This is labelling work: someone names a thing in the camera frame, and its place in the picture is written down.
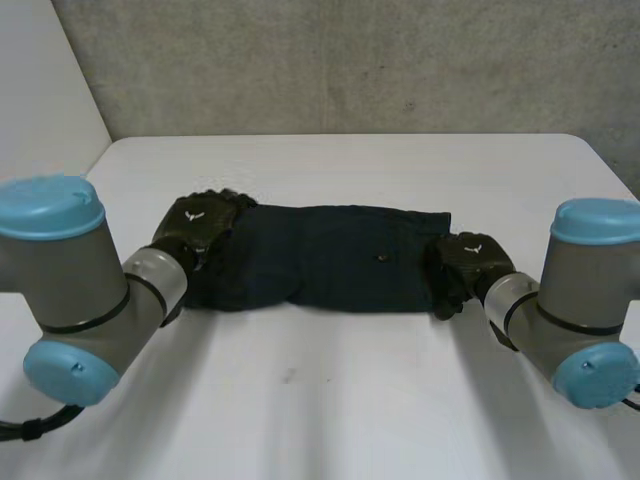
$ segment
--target table surface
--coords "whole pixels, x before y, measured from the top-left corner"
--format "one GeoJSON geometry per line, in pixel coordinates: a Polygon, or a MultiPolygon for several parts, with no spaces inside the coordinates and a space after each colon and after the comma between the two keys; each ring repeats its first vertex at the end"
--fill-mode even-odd
{"type": "MultiPolygon", "coordinates": [[[[122,260],[177,196],[231,187],[271,204],[451,211],[456,230],[493,235],[535,278],[559,203],[633,198],[568,135],[133,138],[89,179],[122,260]]],[[[21,372],[38,328],[21,297],[2,306],[0,418],[48,415],[58,405],[21,372]]],[[[635,323],[623,336],[637,347],[635,323]]],[[[292,306],[186,312],[102,404],[0,445],[0,477],[636,479],[638,435],[630,409],[582,411],[556,395],[492,338],[478,304],[444,323],[292,306]]]]}

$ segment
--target dark pants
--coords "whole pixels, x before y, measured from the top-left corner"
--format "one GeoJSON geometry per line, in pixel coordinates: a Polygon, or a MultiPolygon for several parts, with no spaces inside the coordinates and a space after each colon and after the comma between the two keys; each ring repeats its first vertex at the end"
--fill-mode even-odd
{"type": "Polygon", "coordinates": [[[429,312],[425,245],[449,213],[260,205],[189,284],[187,306],[239,311],[290,302],[345,312],[429,312]]]}

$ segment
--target concrete wall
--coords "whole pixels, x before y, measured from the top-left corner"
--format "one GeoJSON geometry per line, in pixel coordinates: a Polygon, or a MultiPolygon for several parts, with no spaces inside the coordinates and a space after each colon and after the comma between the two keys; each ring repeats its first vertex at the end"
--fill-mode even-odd
{"type": "Polygon", "coordinates": [[[640,193],[637,0],[54,0],[114,139],[567,132],[640,193]]]}

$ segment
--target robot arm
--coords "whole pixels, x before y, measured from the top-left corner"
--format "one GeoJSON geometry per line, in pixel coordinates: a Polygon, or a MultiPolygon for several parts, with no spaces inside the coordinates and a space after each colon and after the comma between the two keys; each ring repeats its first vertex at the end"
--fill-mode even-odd
{"type": "Polygon", "coordinates": [[[448,319],[478,298],[500,343],[521,351],[580,408],[604,408],[640,383],[620,342],[629,302],[640,298],[640,205],[572,200],[558,208],[542,281],[516,272],[491,237],[461,234],[428,247],[429,284],[448,319]]]}
{"type": "Polygon", "coordinates": [[[177,316],[194,269],[254,205],[228,190],[180,198],[153,242],[121,266],[89,182],[54,176],[4,186],[3,286],[24,295],[42,330],[24,359],[31,384],[67,405],[100,402],[177,316]]]}

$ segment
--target light blue cap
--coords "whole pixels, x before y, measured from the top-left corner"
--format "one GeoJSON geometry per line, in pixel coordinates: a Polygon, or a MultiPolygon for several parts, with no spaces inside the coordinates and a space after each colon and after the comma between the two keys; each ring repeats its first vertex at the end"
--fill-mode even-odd
{"type": "Polygon", "coordinates": [[[578,245],[619,245],[640,241],[640,203],[579,198],[558,207],[551,235],[578,245]]]}
{"type": "Polygon", "coordinates": [[[62,240],[100,226],[105,212],[84,178],[52,175],[0,185],[0,235],[20,240],[62,240]]]}
{"type": "Polygon", "coordinates": [[[65,405],[79,407],[99,403],[120,381],[118,372],[101,358],[49,340],[31,346],[23,368],[33,387],[65,405]]]}
{"type": "Polygon", "coordinates": [[[599,343],[567,357],[553,388],[579,408],[605,408],[624,400],[640,383],[640,364],[623,343],[599,343]]]}

